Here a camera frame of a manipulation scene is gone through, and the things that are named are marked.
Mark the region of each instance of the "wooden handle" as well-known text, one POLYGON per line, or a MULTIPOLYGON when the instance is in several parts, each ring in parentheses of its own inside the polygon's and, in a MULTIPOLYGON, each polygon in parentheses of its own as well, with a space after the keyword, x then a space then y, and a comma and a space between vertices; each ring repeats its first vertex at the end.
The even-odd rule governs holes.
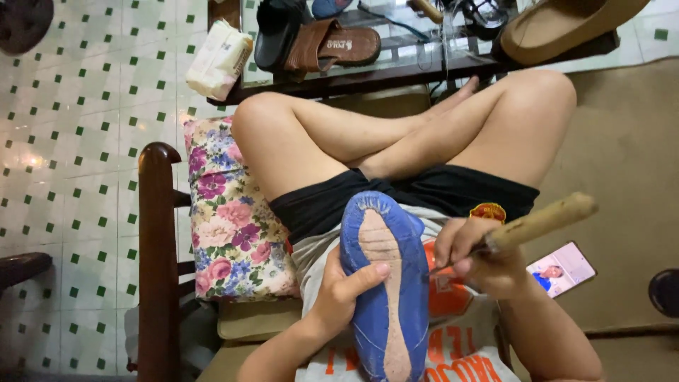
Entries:
POLYGON ((599 211, 589 195, 575 192, 545 208, 529 213, 487 233, 485 242, 492 252, 515 248, 552 231, 579 222, 599 211))
POLYGON ((419 10, 429 17, 435 24, 443 24, 443 14, 428 0, 412 0, 419 10))

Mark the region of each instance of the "green tile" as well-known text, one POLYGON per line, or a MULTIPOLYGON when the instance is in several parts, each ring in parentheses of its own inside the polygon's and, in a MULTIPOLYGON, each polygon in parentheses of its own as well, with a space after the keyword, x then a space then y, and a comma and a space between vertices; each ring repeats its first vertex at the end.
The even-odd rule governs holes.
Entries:
POLYGON ((655 34, 653 35, 653 39, 660 40, 660 41, 667 41, 668 35, 669 35, 669 31, 667 29, 656 28, 655 34))

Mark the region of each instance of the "smartphone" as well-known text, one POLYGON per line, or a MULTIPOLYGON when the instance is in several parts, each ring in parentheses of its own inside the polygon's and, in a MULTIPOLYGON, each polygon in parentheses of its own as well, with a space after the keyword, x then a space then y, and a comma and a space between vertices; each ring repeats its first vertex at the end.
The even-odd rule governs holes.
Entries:
POLYGON ((589 281, 597 271, 587 261, 578 245, 569 241, 563 247, 531 263, 526 270, 555 298, 589 281))

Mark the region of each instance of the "tiled floor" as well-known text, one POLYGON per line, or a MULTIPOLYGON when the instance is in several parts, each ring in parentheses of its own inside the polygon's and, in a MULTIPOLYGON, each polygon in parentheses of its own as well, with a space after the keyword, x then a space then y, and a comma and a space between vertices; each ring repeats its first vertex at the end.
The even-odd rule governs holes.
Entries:
MULTIPOLYGON (((126 375, 123 314, 139 302, 136 163, 151 141, 181 149, 178 120, 226 115, 183 79, 206 36, 206 0, 56 0, 45 39, 0 56, 0 256, 54 268, 0 299, 0 367, 126 375)), ((653 0, 621 48, 580 71, 679 54, 679 5, 653 0)), ((185 162, 176 168, 186 190, 185 162)), ((189 253, 187 209, 178 254, 189 253)))

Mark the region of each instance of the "tan shoe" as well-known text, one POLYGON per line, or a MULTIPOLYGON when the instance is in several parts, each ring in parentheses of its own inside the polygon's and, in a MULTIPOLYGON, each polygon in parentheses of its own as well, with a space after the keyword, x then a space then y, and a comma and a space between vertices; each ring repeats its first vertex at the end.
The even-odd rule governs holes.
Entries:
POLYGON ((650 0, 542 0, 510 21, 502 50, 523 65, 554 58, 616 29, 650 0))

